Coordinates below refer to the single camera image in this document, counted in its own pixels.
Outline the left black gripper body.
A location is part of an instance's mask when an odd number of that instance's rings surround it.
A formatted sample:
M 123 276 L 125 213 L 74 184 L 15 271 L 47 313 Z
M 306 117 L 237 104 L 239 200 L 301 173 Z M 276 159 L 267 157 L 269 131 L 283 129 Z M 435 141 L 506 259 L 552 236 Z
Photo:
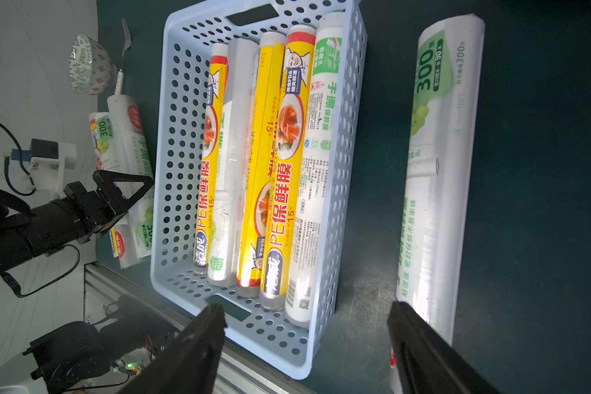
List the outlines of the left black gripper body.
M 127 213 L 128 200 L 117 184 L 127 182 L 128 175 L 97 170 L 93 179 L 95 190 L 72 182 L 64 198 L 36 208 L 0 189 L 0 277 L 16 295 L 21 295 L 21 286 L 8 274 L 10 269 L 55 254 L 73 241 L 83 245 L 100 238 Z

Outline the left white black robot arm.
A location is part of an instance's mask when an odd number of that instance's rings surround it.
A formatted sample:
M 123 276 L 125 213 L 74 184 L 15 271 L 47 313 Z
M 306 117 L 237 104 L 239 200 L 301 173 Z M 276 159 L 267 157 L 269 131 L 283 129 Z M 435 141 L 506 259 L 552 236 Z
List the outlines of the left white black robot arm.
M 36 208 L 0 190 L 0 277 L 16 297 L 24 293 L 10 269 L 103 236 L 154 187 L 150 176 L 105 170 L 95 171 L 93 179 L 95 190 L 72 182 L 65 197 Z M 86 322 L 67 323 L 32 341 L 26 350 L 37 364 L 31 379 L 44 380 L 50 393 L 70 392 L 81 380 L 106 374 L 114 360 L 144 344 L 147 328 L 135 318 L 101 329 Z

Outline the white green long wrap roll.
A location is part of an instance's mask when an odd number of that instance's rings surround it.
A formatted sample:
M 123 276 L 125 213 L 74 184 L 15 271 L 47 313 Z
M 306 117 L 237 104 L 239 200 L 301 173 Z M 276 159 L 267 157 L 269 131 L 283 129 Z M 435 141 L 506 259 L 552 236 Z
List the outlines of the white green long wrap roll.
M 323 204 L 328 185 L 330 150 L 344 27 L 343 11 L 331 12 L 319 23 L 310 80 L 305 141 L 295 216 L 295 234 L 285 312 L 296 326 L 310 326 Z

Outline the long yellow plastic wrap roll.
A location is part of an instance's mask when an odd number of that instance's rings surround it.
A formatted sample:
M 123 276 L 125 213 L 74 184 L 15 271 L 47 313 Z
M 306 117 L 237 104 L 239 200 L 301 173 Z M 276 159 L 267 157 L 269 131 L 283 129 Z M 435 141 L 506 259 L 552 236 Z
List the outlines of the long yellow plastic wrap roll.
M 228 46 L 214 44 L 208 69 L 204 140 L 200 165 L 199 202 L 195 226 L 194 268 L 200 274 L 208 271 L 213 239 L 213 207 L 218 173 L 219 136 L 228 82 Z

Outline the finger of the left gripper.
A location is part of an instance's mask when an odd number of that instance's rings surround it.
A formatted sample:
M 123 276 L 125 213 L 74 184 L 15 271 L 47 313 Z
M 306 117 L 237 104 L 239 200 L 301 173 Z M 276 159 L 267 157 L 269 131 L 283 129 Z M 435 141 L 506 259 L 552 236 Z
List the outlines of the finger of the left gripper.
M 151 176 L 97 170 L 93 174 L 96 193 L 115 217 L 126 214 L 154 186 Z

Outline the light blue perforated plastic basket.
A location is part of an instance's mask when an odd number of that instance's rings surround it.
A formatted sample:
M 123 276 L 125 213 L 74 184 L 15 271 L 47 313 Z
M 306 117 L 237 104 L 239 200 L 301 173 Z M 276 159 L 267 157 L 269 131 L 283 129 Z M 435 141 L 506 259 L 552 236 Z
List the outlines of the light blue perforated plastic basket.
M 164 27 L 150 278 L 293 379 L 335 309 L 367 31 L 356 1 L 204 1 Z

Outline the white red label roll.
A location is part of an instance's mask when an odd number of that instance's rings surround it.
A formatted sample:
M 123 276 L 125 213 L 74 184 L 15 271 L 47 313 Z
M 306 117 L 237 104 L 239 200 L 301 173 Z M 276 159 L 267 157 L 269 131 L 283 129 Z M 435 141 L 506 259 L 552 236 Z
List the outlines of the white red label roll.
M 153 169 L 136 101 L 128 95 L 112 95 L 108 98 L 108 110 L 120 172 L 152 178 Z M 137 262 L 146 261 L 153 246 L 154 191 L 149 190 L 132 205 L 126 217 L 128 230 L 123 236 L 131 244 L 131 255 Z

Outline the short yellow orange wrap roll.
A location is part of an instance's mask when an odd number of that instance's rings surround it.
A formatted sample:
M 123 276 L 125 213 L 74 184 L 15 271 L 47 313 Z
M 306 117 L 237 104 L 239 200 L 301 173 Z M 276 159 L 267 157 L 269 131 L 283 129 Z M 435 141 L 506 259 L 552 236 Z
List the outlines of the short yellow orange wrap roll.
M 264 243 L 269 217 L 269 192 L 274 162 L 277 101 L 287 36 L 261 35 L 254 83 L 253 113 L 247 156 L 246 195 L 241 250 L 236 275 L 237 294 L 259 296 Z

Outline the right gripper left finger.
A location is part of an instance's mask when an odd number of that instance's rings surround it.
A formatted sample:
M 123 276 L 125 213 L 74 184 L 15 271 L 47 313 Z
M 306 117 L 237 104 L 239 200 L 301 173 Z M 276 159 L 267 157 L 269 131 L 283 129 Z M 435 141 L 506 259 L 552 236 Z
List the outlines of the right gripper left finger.
M 225 343 L 223 307 L 208 304 L 121 393 L 211 393 Z

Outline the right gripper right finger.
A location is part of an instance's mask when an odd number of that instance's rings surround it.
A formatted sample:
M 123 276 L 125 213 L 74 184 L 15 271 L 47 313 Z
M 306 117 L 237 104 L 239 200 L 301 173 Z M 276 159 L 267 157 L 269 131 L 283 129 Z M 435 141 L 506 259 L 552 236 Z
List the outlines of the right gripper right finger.
M 496 393 L 407 303 L 392 303 L 387 326 L 403 393 Z

